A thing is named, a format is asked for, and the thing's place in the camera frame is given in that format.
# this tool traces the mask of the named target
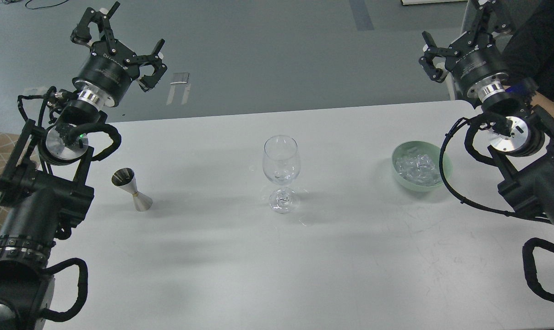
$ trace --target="person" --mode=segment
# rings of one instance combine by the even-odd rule
[[[509,67],[507,84],[531,77],[538,92],[554,102],[554,0],[541,1],[503,50],[503,59]]]

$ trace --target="wine glass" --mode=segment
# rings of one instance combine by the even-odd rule
[[[299,205],[299,196],[286,188],[299,175],[302,161],[299,158],[297,142],[290,136],[277,135],[264,144],[264,175],[281,188],[269,197],[271,209],[282,215],[291,213]]]

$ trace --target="glass stem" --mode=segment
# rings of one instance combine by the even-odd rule
[[[289,194],[286,191],[281,190],[281,193],[279,194],[279,200],[287,203],[287,201],[289,201]]]

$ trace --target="cocktail jigger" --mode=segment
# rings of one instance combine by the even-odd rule
[[[119,169],[112,176],[112,183],[114,186],[125,190],[132,194],[134,200],[134,208],[136,211],[146,211],[153,205],[153,199],[136,188],[136,177],[134,171],[128,167]]]

